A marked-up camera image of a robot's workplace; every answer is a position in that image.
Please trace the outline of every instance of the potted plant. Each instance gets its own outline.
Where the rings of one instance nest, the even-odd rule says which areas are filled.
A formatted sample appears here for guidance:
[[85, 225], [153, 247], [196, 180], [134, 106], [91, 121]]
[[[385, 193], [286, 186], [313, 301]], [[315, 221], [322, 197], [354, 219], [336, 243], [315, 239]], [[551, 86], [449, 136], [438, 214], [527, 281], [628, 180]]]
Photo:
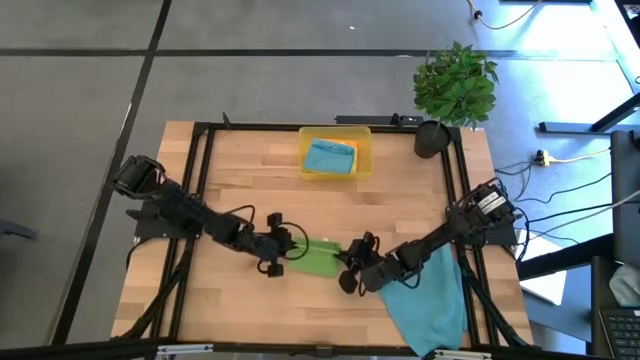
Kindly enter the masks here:
[[496, 101], [497, 65], [487, 61], [486, 53], [455, 41], [451, 51], [438, 51], [435, 59], [427, 54], [425, 64], [418, 66], [413, 76], [416, 109], [433, 119], [418, 127], [418, 156], [430, 158], [449, 145], [451, 134], [444, 124], [475, 129], [479, 121], [489, 120], [487, 113]]

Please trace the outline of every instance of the desk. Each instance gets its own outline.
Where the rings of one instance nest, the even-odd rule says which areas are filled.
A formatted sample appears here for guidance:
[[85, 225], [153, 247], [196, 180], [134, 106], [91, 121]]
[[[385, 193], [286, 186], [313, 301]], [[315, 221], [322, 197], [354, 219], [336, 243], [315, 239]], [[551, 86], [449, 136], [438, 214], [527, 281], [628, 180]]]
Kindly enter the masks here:
[[[170, 178], [182, 178], [193, 125], [166, 125], [157, 159]], [[470, 129], [462, 129], [462, 137], [475, 187], [494, 175], [486, 137]], [[297, 132], [216, 131], [204, 200], [218, 211], [255, 205], [259, 231], [267, 229], [268, 214], [282, 212], [285, 221], [300, 224], [311, 238], [326, 237], [344, 248], [369, 230], [380, 237], [380, 251], [386, 252], [441, 225], [448, 199], [441, 157], [415, 156], [413, 136], [408, 134], [376, 133], [373, 142], [376, 170], [369, 180], [305, 182], [297, 170]], [[198, 147], [191, 190], [203, 148]], [[455, 163], [455, 156], [450, 158]], [[452, 167], [456, 193], [462, 194], [457, 166]], [[128, 330], [156, 295], [166, 248], [166, 240], [153, 240], [133, 254], [113, 335]], [[520, 336], [531, 342], [513, 259], [492, 246], [485, 247], [484, 256], [493, 300]], [[406, 347], [378, 294], [347, 295], [337, 278], [295, 273], [286, 265], [283, 277], [269, 279], [256, 271], [256, 263], [256, 258], [222, 248], [208, 236], [198, 240], [179, 340]], [[172, 303], [170, 298], [165, 308], [164, 335]], [[475, 310], [480, 338], [487, 342], [477, 299]]]

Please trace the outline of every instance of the green plant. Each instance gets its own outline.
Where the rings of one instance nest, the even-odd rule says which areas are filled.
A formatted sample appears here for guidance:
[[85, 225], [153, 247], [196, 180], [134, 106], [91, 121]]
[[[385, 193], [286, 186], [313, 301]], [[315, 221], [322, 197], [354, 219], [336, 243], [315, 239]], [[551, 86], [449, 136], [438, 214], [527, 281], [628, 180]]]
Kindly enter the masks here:
[[484, 52], [455, 41], [451, 51], [438, 51], [435, 59], [427, 54], [413, 77], [416, 109], [445, 124], [475, 128], [478, 121], [489, 120], [487, 113], [495, 106], [497, 65]]

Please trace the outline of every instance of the keyboard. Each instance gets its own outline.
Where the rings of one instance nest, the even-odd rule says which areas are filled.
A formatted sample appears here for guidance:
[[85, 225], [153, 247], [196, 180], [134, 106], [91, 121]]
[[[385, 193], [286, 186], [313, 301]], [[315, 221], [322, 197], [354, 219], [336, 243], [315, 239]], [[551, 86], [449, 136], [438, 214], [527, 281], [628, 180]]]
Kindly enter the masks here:
[[600, 310], [600, 320], [614, 358], [640, 360], [640, 309]]

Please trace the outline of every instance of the teal towel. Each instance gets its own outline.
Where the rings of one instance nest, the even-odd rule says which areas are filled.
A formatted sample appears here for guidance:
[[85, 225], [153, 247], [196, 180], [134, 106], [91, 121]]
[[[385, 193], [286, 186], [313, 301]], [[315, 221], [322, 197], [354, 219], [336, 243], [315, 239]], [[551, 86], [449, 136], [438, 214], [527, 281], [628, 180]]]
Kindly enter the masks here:
[[307, 158], [304, 160], [304, 168], [312, 171], [350, 174], [354, 153], [355, 149], [351, 146], [313, 139]]
[[[413, 285], [416, 276], [408, 279]], [[443, 246], [424, 263], [420, 285], [409, 289], [394, 281], [380, 290], [391, 319], [409, 347], [425, 356], [438, 347], [457, 350], [467, 329], [460, 267], [451, 247]]]

